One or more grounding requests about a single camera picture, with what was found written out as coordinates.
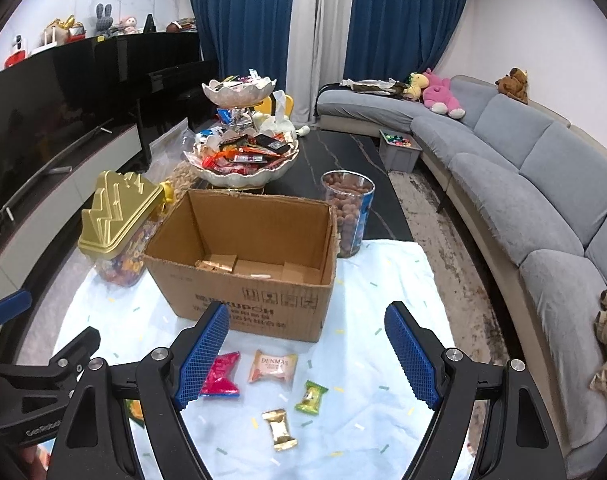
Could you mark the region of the magenta snack bag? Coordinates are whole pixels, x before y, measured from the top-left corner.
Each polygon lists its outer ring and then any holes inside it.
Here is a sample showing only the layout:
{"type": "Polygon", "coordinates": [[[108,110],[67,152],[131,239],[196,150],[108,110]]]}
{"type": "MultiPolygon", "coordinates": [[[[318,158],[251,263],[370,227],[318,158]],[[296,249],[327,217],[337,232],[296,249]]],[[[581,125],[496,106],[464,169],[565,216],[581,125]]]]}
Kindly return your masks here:
{"type": "Polygon", "coordinates": [[[239,352],[230,352],[217,356],[209,370],[209,373],[201,388],[202,396],[212,398],[238,398],[240,391],[238,385],[232,379],[237,362],[240,359],[239,352]]]}

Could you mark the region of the gold candy wrapper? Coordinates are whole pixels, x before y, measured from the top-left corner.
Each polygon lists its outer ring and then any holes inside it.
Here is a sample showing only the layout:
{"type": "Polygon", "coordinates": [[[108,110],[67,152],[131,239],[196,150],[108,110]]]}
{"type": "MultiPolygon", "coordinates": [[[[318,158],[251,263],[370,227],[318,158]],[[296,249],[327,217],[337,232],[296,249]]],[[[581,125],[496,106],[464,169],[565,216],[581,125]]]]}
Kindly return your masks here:
{"type": "Polygon", "coordinates": [[[298,440],[290,434],[287,412],[283,408],[263,412],[262,418],[270,427],[275,451],[287,451],[298,445],[298,440]]]}

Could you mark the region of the pink white Denman packet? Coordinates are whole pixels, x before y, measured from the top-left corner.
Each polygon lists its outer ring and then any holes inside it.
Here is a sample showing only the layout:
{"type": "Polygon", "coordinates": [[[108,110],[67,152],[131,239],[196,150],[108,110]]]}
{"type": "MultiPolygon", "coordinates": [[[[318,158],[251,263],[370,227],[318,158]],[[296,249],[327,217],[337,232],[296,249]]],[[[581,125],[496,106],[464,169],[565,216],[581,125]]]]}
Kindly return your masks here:
{"type": "Polygon", "coordinates": [[[248,382],[254,384],[261,380],[273,380],[273,382],[280,382],[285,387],[290,387],[294,380],[294,373],[296,373],[297,362],[296,353],[272,356],[256,350],[249,370],[248,382]]]}

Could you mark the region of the green yellow candy packet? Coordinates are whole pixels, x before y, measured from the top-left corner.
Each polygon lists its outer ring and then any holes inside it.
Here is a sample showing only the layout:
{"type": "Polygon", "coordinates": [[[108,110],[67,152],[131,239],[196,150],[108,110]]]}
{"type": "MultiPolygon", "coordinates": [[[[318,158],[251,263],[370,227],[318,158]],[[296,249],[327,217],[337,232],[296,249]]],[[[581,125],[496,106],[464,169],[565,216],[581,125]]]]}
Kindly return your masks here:
{"type": "Polygon", "coordinates": [[[303,393],[301,401],[294,408],[301,413],[317,416],[320,414],[321,403],[325,393],[328,393],[326,387],[317,382],[312,382],[312,380],[307,380],[305,382],[305,393],[303,393]]]}

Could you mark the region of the dark green snack bar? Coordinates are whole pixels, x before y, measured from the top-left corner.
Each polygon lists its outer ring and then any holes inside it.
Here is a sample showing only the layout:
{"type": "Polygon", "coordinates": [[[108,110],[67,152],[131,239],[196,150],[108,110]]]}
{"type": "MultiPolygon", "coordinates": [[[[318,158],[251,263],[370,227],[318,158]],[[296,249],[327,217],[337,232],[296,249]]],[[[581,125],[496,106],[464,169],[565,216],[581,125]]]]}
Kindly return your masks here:
{"type": "Polygon", "coordinates": [[[144,428],[145,427],[145,419],[142,410],[142,405],[140,405],[140,400],[132,400],[126,399],[124,401],[126,414],[128,414],[128,418],[133,420],[138,426],[144,428]]]}

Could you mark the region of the orange biscuit packet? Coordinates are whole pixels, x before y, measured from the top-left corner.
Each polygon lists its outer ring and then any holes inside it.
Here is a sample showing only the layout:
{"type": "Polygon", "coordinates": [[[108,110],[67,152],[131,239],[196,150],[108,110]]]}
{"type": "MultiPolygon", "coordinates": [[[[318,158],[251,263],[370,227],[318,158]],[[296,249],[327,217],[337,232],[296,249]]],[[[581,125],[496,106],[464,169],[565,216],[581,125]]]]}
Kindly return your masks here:
{"type": "Polygon", "coordinates": [[[237,262],[236,255],[205,255],[195,262],[195,268],[209,272],[233,273],[237,262]]]}

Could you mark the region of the white tv console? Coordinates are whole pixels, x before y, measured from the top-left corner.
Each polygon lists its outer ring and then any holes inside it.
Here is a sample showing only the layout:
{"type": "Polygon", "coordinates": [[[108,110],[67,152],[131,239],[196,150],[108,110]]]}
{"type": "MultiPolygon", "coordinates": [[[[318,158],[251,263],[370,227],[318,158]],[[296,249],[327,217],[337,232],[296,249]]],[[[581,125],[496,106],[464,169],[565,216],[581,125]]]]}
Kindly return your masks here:
{"type": "Polygon", "coordinates": [[[118,170],[142,151],[140,135],[132,126],[72,166],[70,174],[46,179],[54,188],[28,207],[15,212],[18,226],[0,248],[0,298],[19,289],[55,237],[71,219],[80,217],[82,205],[92,197],[95,182],[104,170],[118,170]]]}

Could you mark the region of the gold lid candy jar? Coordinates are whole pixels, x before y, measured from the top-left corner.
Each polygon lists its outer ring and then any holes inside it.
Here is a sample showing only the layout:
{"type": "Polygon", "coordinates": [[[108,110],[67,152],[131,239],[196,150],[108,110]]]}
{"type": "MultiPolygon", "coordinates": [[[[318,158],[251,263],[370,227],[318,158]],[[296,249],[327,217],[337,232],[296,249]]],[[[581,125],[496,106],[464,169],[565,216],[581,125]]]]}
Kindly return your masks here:
{"type": "Polygon", "coordinates": [[[135,285],[144,272],[144,252],[174,203],[169,182],[107,170],[96,181],[90,208],[82,211],[79,251],[106,282],[135,285]]]}

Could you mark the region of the light blue confetti cloth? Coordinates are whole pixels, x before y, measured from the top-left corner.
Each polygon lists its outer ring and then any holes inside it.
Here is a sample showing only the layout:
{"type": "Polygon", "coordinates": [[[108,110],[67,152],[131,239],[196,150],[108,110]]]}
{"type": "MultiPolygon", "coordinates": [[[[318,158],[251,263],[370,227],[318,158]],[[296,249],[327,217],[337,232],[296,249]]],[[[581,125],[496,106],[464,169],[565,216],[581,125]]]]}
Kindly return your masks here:
{"type": "Polygon", "coordinates": [[[338,263],[319,341],[230,332],[227,352],[239,352],[233,379],[238,398],[202,398],[183,412],[185,425],[217,479],[398,479],[428,428],[430,409],[415,398],[386,336],[388,304],[402,301],[442,344],[453,336],[424,249],[412,242],[368,240],[338,263]],[[249,384],[256,350],[296,353],[290,387],[249,384]],[[326,387],[320,414],[294,406],[305,382],[326,387]],[[283,408],[298,445],[277,452],[262,413],[283,408]]]}

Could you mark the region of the black television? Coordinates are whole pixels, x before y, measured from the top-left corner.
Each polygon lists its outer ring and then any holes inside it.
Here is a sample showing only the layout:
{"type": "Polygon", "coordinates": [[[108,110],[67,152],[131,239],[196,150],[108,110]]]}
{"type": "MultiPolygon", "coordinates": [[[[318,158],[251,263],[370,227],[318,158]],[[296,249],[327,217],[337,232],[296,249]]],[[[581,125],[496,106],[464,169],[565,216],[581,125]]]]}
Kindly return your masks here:
{"type": "Polygon", "coordinates": [[[83,136],[133,124],[127,53],[124,37],[81,40],[0,72],[0,211],[83,136]]]}

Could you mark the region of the brown cardboard box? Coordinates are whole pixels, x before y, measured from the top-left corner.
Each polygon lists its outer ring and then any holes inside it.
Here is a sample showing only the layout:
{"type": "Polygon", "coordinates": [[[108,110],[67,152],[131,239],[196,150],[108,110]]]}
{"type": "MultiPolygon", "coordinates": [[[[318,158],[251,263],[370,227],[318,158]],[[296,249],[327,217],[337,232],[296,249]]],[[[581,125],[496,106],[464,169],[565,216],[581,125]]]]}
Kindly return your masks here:
{"type": "Polygon", "coordinates": [[[149,274],[173,312],[196,321],[213,301],[230,327],[275,338],[320,339],[335,283],[336,215],[320,200],[213,190],[187,192],[151,237],[149,274]],[[236,255],[233,273],[195,268],[236,255]]]}

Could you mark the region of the two tier snack bowl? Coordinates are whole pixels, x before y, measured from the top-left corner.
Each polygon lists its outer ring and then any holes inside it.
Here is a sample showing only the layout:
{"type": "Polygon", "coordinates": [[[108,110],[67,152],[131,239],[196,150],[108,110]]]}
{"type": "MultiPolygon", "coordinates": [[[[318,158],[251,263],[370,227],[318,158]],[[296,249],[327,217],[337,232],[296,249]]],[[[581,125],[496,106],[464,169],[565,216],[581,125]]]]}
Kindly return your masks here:
{"type": "Polygon", "coordinates": [[[249,70],[202,86],[218,120],[183,138],[183,155],[200,179],[215,188],[262,188],[294,166],[309,128],[290,120],[294,101],[276,84],[249,70]]]}

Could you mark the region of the brown teddy bear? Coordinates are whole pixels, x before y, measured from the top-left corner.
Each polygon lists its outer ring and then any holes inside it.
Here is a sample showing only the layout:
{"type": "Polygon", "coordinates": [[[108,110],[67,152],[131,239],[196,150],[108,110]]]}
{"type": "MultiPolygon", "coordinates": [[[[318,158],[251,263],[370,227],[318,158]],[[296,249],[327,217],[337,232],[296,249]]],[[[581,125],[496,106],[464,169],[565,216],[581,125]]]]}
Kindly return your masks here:
{"type": "Polygon", "coordinates": [[[495,81],[497,92],[528,105],[528,75],[518,67],[512,68],[507,75],[495,81]]]}

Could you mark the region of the yellow plush toy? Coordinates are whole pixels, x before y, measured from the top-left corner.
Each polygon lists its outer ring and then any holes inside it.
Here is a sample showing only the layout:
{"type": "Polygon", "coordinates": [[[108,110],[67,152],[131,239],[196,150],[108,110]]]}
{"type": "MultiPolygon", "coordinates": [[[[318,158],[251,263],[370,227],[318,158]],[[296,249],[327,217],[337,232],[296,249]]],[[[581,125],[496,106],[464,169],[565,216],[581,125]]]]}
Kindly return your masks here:
{"type": "Polygon", "coordinates": [[[429,79],[424,74],[411,73],[407,79],[407,85],[403,90],[406,100],[417,102],[422,99],[423,92],[430,85],[429,79]]]}

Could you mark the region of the right blue curtain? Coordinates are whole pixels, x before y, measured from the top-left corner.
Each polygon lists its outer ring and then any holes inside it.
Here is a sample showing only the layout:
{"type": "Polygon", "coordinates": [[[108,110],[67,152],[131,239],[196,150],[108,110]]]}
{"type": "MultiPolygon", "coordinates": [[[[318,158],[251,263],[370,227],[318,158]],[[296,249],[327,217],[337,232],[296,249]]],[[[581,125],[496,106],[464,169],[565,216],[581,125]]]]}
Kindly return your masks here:
{"type": "Polygon", "coordinates": [[[352,0],[343,76],[404,80],[435,68],[467,0],[352,0]]]}

